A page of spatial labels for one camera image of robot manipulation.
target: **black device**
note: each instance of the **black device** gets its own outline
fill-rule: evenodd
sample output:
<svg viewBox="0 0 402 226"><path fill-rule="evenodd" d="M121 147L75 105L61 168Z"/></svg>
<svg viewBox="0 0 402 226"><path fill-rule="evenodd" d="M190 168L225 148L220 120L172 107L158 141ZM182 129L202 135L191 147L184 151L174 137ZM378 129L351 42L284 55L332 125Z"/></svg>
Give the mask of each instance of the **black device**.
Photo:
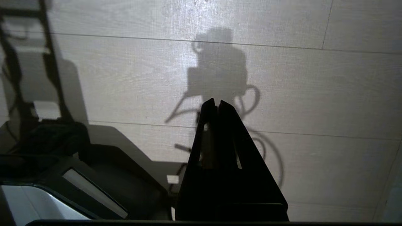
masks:
<svg viewBox="0 0 402 226"><path fill-rule="evenodd" d="M288 221L286 211L287 202L235 108L224 101L219 107L214 99L205 102L176 219Z"/></svg>

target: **gray floor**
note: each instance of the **gray floor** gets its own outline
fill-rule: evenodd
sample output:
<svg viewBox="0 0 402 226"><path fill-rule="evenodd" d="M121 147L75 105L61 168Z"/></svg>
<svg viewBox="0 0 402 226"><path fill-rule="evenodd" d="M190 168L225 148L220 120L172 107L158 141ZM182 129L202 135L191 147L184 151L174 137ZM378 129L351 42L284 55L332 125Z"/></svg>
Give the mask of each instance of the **gray floor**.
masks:
<svg viewBox="0 0 402 226"><path fill-rule="evenodd" d="M92 126L93 143L119 146L168 186L176 165L166 162L188 159L177 147L192 144L194 109L223 99L255 138L290 220L382 219L400 162L402 1L54 0L47 7L67 107ZM56 90L32 57L47 51L43 27L10 17L2 28L28 37L10 39L21 53L23 96L36 101L39 116L54 117ZM2 82L4 121L13 90Z"/></svg>

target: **wooden floor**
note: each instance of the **wooden floor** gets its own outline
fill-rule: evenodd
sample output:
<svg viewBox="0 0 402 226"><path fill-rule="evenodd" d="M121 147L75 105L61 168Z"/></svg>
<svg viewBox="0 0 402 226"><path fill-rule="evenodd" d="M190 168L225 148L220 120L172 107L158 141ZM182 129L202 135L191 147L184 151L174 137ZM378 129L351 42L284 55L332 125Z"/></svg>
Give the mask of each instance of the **wooden floor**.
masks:
<svg viewBox="0 0 402 226"><path fill-rule="evenodd" d="M29 2L0 7L37 7ZM165 187L187 162L178 147L191 146L197 109L213 97L238 109L290 220L381 218L402 138L402 1L53 0L47 8L49 31L34 18L2 23L26 102L58 100L41 59L50 32L66 105L89 122L92 143L120 147ZM6 121L15 94L1 82ZM43 118L58 113L43 106Z"/></svg>

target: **dark object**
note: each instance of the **dark object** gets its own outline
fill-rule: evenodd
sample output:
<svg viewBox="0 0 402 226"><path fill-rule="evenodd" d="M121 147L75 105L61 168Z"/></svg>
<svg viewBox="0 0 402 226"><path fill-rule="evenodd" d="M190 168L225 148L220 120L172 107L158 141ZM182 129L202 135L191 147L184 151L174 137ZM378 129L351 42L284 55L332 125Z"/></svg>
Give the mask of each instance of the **dark object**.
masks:
<svg viewBox="0 0 402 226"><path fill-rule="evenodd" d="M89 167L67 156L0 155L0 185L17 222L32 221L32 212L22 211L27 203L13 197L30 199L35 194L39 201L27 210L40 218L66 219L63 216L73 214L83 215L78 219L171 219L165 190L108 163ZM70 209L57 209L59 201Z"/></svg>
<svg viewBox="0 0 402 226"><path fill-rule="evenodd" d="M176 219L288 221L286 211L287 202L234 107L221 101L217 108L213 99L205 102L178 195Z"/></svg>

